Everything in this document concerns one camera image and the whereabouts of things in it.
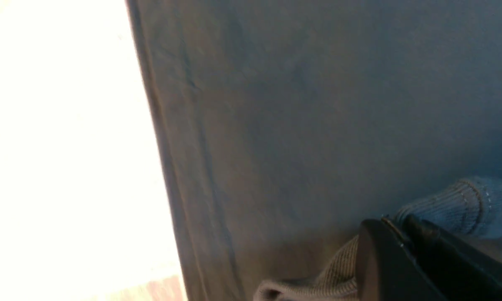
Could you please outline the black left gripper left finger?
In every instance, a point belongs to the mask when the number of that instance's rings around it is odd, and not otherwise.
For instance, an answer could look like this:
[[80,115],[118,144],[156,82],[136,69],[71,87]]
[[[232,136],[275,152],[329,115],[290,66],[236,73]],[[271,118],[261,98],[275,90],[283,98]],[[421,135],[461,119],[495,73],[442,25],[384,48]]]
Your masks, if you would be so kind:
[[445,301],[410,253],[409,238],[388,219],[360,223],[355,263],[360,301]]

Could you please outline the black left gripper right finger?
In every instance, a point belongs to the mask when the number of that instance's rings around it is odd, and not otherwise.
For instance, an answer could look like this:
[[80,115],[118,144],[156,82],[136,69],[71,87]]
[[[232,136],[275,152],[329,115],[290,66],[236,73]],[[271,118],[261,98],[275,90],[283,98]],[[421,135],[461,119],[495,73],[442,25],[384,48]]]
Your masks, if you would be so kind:
[[408,215],[402,228],[410,238],[415,267],[446,301],[502,301],[502,263],[443,228]]

